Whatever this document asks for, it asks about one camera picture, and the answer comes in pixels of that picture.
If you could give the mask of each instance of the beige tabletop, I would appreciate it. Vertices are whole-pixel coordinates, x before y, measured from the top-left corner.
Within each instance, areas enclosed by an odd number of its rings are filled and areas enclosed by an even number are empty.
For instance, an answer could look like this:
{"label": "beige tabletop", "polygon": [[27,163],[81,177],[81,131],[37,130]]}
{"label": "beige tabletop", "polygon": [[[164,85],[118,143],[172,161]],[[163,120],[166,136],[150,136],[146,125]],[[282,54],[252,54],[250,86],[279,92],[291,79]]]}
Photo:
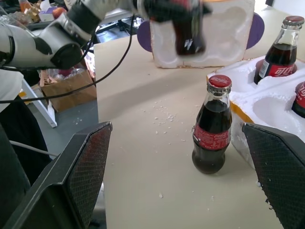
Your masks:
{"label": "beige tabletop", "polygon": [[[275,10],[260,15],[264,37],[245,58],[266,54],[286,16]],[[127,44],[123,38],[95,46],[97,79],[116,65]],[[191,129],[213,70],[158,69],[134,36],[121,66],[97,85],[99,121],[113,123],[104,175],[107,229],[283,228],[255,183],[255,171],[234,147],[216,175],[193,166]]]}

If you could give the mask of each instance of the bottle neck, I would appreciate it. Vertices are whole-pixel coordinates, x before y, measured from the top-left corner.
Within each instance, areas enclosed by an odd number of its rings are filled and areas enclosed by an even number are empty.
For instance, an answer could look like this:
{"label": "bottle neck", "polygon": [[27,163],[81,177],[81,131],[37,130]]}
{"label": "bottle neck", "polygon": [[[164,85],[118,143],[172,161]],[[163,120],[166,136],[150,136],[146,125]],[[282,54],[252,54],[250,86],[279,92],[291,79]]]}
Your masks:
{"label": "bottle neck", "polygon": [[230,107],[229,94],[222,94],[215,96],[213,93],[208,92],[207,97],[204,101],[204,106],[213,112],[221,112]]}
{"label": "bottle neck", "polygon": [[288,26],[282,25],[282,29],[278,34],[274,44],[289,44],[292,46],[297,46],[299,32],[302,26]]}

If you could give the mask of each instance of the white foam tray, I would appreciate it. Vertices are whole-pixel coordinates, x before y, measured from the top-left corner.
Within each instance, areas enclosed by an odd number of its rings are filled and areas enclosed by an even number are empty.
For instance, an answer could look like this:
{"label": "white foam tray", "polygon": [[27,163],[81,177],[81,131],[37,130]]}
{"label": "white foam tray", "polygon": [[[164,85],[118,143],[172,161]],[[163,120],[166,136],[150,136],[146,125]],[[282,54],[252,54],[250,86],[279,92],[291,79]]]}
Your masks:
{"label": "white foam tray", "polygon": [[[297,71],[288,77],[265,77],[254,83],[259,57],[240,61],[208,75],[224,74],[232,80],[230,100],[254,123],[274,127],[298,136],[305,142],[305,119],[291,110],[296,97],[295,87],[305,81],[305,63],[296,61]],[[231,142],[254,168],[242,126],[244,121],[233,112]]]}
{"label": "white foam tray", "polygon": [[243,59],[252,25],[255,0],[230,0],[207,4],[213,9],[213,13],[203,18],[203,34],[207,46],[204,55],[191,59],[177,56],[172,23],[151,23],[152,52],[156,66],[226,66]]}

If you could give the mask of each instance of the bottle cap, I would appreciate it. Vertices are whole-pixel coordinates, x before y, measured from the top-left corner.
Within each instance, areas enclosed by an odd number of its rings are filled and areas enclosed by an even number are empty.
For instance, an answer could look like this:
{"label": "bottle cap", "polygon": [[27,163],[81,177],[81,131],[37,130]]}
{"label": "bottle cap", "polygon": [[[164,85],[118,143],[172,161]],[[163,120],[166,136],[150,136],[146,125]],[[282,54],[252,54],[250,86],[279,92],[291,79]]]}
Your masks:
{"label": "bottle cap", "polygon": [[303,25],[304,22],[305,19],[301,16],[289,16],[284,19],[283,24],[288,26],[298,26]]}
{"label": "bottle cap", "polygon": [[208,81],[208,92],[218,93],[217,96],[231,92],[232,81],[226,75],[214,75]]}

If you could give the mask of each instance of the coca-cola bottle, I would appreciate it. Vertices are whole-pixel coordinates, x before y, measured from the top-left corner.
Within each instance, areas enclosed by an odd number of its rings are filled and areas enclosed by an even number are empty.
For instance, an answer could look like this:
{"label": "coca-cola bottle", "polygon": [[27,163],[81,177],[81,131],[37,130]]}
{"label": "coca-cola bottle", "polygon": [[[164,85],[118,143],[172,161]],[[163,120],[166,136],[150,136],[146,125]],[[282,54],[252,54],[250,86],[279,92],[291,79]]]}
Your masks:
{"label": "coca-cola bottle", "polygon": [[205,42],[202,32],[202,5],[198,0],[172,0],[183,5],[192,12],[192,16],[183,20],[173,21],[176,34],[176,52],[179,56],[202,54]]}
{"label": "coca-cola bottle", "polygon": [[267,52],[262,68],[254,77],[256,84],[266,76],[282,77],[294,72],[298,35],[303,24],[304,18],[300,16],[284,19],[282,29]]}
{"label": "coca-cola bottle", "polygon": [[298,89],[292,110],[302,118],[305,118],[305,82]]}
{"label": "coca-cola bottle", "polygon": [[224,165],[224,152],[231,140],[231,85],[231,79],[225,75],[212,76],[196,119],[192,159],[195,167],[205,174],[216,173]]}

